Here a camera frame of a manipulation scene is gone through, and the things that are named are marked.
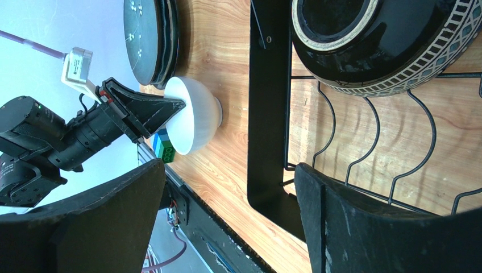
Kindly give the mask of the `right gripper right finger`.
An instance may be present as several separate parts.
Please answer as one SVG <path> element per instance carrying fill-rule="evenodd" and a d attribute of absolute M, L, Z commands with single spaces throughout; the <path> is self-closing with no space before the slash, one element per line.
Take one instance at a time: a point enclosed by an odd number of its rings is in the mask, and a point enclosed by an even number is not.
<path fill-rule="evenodd" d="M 481 209 L 435 216 L 392 206 L 306 163 L 296 195 L 313 272 L 480 272 Z"/>

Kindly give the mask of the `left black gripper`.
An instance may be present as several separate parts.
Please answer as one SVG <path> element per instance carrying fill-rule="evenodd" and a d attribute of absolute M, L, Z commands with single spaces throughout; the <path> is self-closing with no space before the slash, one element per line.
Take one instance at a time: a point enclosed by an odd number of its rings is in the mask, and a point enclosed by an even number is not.
<path fill-rule="evenodd" d="M 180 99 L 135 92 L 112 77 L 102 83 L 102 105 L 69 122 L 20 96 L 1 106 L 1 151 L 15 160 L 82 172 L 83 162 L 122 135 L 149 138 L 185 106 Z"/>

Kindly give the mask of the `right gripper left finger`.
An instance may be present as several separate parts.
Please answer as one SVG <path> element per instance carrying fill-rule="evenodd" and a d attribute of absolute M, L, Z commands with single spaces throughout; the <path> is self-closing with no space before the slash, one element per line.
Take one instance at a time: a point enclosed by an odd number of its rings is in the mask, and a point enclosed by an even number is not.
<path fill-rule="evenodd" d="M 2 272 L 141 272 L 165 186 L 153 159 L 25 214 L 1 215 Z"/>

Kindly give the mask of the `white patterned bowl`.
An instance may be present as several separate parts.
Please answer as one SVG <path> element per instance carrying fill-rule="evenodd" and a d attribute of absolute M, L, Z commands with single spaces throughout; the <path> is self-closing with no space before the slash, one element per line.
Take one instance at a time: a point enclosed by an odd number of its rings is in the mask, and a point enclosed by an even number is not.
<path fill-rule="evenodd" d="M 185 103 L 185 107 L 166 124 L 174 149 L 180 155 L 187 155 L 205 147 L 222 123 L 219 99 L 203 83 L 188 77 L 169 79 L 164 97 Z"/>

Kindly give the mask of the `black wire dish rack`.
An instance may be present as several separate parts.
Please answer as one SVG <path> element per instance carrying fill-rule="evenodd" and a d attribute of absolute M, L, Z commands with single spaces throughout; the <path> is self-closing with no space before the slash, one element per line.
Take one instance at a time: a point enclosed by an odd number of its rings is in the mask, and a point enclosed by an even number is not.
<path fill-rule="evenodd" d="M 288 162 L 293 1 L 252 1 L 247 198 L 250 206 L 300 240 L 305 239 L 300 207 L 283 189 Z M 470 78 L 470 73 L 436 77 Z"/>

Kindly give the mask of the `dark blue floral plate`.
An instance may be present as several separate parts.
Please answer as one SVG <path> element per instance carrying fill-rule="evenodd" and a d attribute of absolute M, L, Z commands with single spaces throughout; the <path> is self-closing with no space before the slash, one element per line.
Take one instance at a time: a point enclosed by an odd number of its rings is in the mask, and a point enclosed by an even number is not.
<path fill-rule="evenodd" d="M 154 0 L 123 1 L 124 41 L 131 70 L 138 83 L 154 78 L 159 50 L 161 4 Z"/>

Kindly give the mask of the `black gold patterned bowl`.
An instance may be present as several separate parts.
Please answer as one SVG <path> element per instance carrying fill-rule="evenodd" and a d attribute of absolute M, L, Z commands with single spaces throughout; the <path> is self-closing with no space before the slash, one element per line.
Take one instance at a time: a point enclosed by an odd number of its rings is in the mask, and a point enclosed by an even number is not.
<path fill-rule="evenodd" d="M 293 1 L 291 33 L 319 82 L 362 97 L 416 88 L 453 64 L 481 31 L 481 2 Z"/>

